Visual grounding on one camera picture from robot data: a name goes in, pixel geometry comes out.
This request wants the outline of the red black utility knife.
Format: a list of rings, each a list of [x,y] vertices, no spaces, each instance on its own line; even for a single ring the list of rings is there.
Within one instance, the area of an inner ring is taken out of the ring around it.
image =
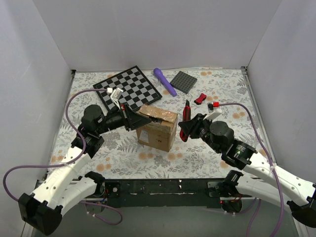
[[[183,121],[188,121],[191,119],[191,107],[190,102],[186,100],[185,107],[183,110]],[[184,133],[183,129],[180,130],[180,138],[183,142],[187,142],[188,136]]]

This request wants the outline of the red black knife cap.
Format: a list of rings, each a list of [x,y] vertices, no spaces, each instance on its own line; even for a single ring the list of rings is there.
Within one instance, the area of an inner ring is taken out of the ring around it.
[[[201,93],[200,96],[194,101],[195,104],[201,105],[202,102],[207,98],[207,95]]]

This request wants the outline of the brown taped cardboard box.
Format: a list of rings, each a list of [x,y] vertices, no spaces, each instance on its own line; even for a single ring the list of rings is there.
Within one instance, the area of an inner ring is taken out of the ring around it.
[[[150,105],[143,105],[138,113],[151,119],[150,123],[136,130],[138,142],[169,152],[175,140],[178,114]]]

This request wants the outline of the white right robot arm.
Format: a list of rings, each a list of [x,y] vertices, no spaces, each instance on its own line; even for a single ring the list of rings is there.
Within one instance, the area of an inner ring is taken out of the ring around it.
[[[235,196],[239,192],[279,203],[290,210],[294,219],[310,227],[316,226],[316,185],[303,180],[276,164],[270,164],[252,146],[234,138],[234,131],[223,121],[212,121],[212,115],[196,115],[179,123],[185,135],[202,139],[213,151],[222,155],[228,165],[253,174],[262,182],[244,179],[238,171],[223,184],[224,192]]]

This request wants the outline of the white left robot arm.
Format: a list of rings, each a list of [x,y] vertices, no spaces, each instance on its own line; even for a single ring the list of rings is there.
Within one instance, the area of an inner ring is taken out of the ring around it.
[[[103,133],[120,127],[136,130],[150,122],[148,117],[132,111],[127,104],[112,108],[106,115],[100,106],[88,106],[61,166],[31,194],[22,194],[19,198],[22,219],[48,236],[60,225],[63,215],[82,199],[105,194],[105,178],[97,172],[88,172],[74,185],[71,182],[103,145]]]

